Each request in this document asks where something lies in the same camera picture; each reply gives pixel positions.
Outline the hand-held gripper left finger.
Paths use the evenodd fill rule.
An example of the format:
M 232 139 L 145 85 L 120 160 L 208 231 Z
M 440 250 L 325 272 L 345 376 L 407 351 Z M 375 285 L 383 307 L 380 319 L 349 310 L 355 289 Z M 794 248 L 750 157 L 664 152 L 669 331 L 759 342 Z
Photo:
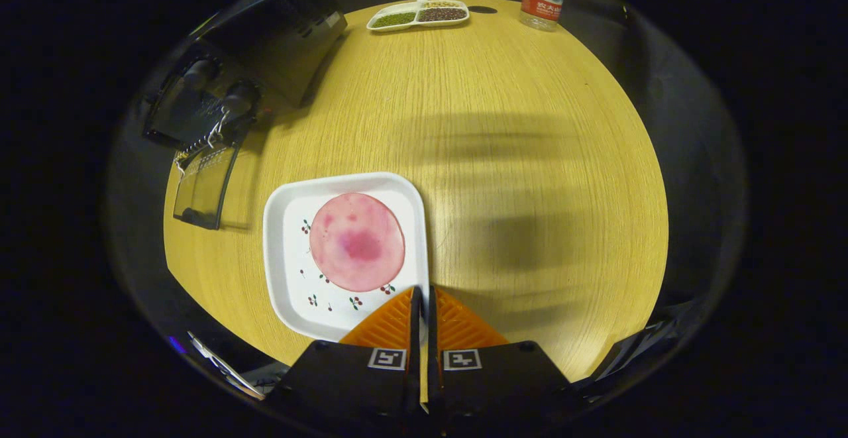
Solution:
M 422 290 L 395 294 L 338 341 L 316 339 L 266 395 L 300 425 L 406 425 L 419 405 Z

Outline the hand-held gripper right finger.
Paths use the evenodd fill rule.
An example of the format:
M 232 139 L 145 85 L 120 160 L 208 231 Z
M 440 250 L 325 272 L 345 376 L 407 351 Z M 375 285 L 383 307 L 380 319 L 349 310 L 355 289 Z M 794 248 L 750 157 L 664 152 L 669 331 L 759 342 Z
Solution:
M 437 429 L 554 429 L 576 417 L 576 388 L 535 341 L 511 342 L 431 287 L 427 409 Z

